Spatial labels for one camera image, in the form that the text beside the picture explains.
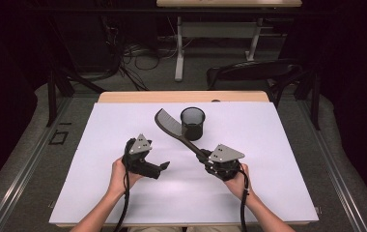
person's left hand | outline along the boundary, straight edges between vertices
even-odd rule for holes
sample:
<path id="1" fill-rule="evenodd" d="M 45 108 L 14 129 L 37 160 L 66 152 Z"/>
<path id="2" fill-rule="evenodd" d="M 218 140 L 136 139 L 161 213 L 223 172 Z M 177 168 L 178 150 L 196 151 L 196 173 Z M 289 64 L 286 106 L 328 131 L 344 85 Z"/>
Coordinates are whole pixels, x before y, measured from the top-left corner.
<path id="1" fill-rule="evenodd" d="M 127 183 L 124 183 L 124 177 L 126 175 L 126 168 L 123 165 L 122 157 L 118 158 L 112 163 L 111 180 L 109 182 L 108 194 L 124 194 L 126 191 Z M 129 188 L 141 179 L 143 176 L 135 173 L 128 173 L 129 175 Z"/>

white table leg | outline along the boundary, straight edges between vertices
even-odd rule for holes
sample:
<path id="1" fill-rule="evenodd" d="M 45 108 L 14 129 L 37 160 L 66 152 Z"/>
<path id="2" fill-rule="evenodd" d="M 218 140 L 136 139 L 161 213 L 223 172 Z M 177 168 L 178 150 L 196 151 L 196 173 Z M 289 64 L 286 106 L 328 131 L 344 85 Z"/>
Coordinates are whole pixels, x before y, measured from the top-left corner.
<path id="1" fill-rule="evenodd" d="M 259 18 L 258 23 L 256 24 L 255 34 L 253 36 L 252 44 L 250 45 L 250 49 L 245 52 L 247 61 L 253 61 L 254 60 L 254 55 L 255 55 L 255 51 L 256 51 L 256 46 L 258 45 L 260 31 L 261 31 L 261 28 L 262 28 L 262 23 L 263 23 L 263 19 Z"/>
<path id="2" fill-rule="evenodd" d="M 177 67 L 175 69 L 175 81 L 182 81 L 183 80 L 183 73 L 184 73 L 184 51 L 183 51 L 183 31 L 182 31 L 182 19 L 178 16 L 178 23 L 177 23 L 177 50 L 178 50 L 178 57 L 177 57 Z"/>

desk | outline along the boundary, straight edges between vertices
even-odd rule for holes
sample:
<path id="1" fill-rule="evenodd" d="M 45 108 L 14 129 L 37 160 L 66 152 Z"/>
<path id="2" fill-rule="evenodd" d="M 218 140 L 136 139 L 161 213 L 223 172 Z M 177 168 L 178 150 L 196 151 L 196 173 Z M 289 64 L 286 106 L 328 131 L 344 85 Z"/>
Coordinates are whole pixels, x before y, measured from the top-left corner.
<path id="1" fill-rule="evenodd" d="M 300 0 L 157 0 L 159 7 L 166 8 L 295 8 L 301 6 Z M 254 60 L 254 53 L 259 40 L 262 18 L 256 22 L 182 22 L 178 16 L 178 56 L 175 80 L 183 80 L 184 51 L 183 37 L 206 38 L 252 38 L 246 51 L 246 60 Z"/>
<path id="2" fill-rule="evenodd" d="M 124 226 L 239 224 L 239 200 L 155 124 L 159 109 L 179 120 L 188 106 L 201 107 L 207 115 L 196 146 L 213 150 L 223 143 L 245 152 L 241 161 L 249 164 L 253 188 L 268 207 L 289 223 L 318 220 L 276 109 L 263 92 L 171 91 L 102 94 L 49 222 L 78 223 L 105 193 L 111 163 L 124 152 L 127 140 L 143 133 L 153 141 L 147 161 L 171 164 L 158 180 L 144 178 L 133 187 Z M 121 199 L 106 224 L 117 223 L 123 205 Z M 245 218 L 249 224 L 257 222 L 247 210 Z"/>

controller cable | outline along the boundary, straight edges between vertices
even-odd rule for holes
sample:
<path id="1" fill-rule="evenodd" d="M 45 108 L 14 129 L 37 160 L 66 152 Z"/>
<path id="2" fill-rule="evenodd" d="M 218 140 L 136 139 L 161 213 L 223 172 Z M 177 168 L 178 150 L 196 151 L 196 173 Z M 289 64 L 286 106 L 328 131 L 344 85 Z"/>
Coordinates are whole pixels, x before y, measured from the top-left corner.
<path id="1" fill-rule="evenodd" d="M 124 157 L 123 159 L 128 159 L 128 151 L 129 148 L 132 146 L 132 144 L 134 143 L 134 139 L 131 139 L 128 143 L 127 146 L 124 149 Z M 120 216 L 120 219 L 118 220 L 118 224 L 114 229 L 114 232 L 118 232 L 121 228 L 121 225 L 123 224 L 124 218 L 126 217 L 127 214 L 127 209 L 128 209 L 128 203 L 129 203 L 129 163 L 126 161 L 124 163 L 124 166 L 126 168 L 126 175 L 124 176 L 124 188 L 126 189 L 126 192 L 124 192 L 125 195 L 125 201 L 124 201 L 124 208 L 123 208 L 123 213 Z"/>
<path id="2" fill-rule="evenodd" d="M 244 220 L 244 206 L 246 204 L 246 197 L 249 194 L 249 179 L 246 175 L 246 173 L 243 170 L 243 167 L 241 166 L 241 170 L 239 170 L 241 174 L 244 176 L 244 190 L 243 195 L 241 197 L 241 203 L 240 203 L 240 222 L 241 222 L 241 230 L 243 232 L 247 232 L 246 228 L 246 222 Z"/>

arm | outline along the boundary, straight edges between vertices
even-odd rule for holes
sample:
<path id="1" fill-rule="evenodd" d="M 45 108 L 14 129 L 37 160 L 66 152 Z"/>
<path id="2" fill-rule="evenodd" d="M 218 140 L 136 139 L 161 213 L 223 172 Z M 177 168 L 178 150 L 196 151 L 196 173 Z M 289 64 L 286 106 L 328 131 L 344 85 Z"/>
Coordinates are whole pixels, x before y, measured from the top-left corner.
<path id="1" fill-rule="evenodd" d="M 246 164 L 242 164 L 244 172 L 249 175 L 249 170 Z M 229 181 L 224 182 L 229 191 L 233 193 L 238 199 L 241 199 L 244 189 L 244 179 L 241 173 Z M 256 195 L 252 187 L 249 185 L 249 194 L 246 197 L 246 206 L 253 213 L 259 221 L 263 230 L 266 232 L 272 231 L 295 231 L 275 215 Z"/>
<path id="2" fill-rule="evenodd" d="M 111 180 L 108 190 L 102 197 L 97 206 L 71 230 L 72 232 L 81 231 L 100 231 L 105 220 L 108 218 L 118 200 L 124 195 L 126 191 L 124 187 L 124 176 L 126 169 L 121 161 L 121 158 L 112 163 Z M 129 185 L 132 186 L 142 176 L 138 174 L 128 173 Z"/>

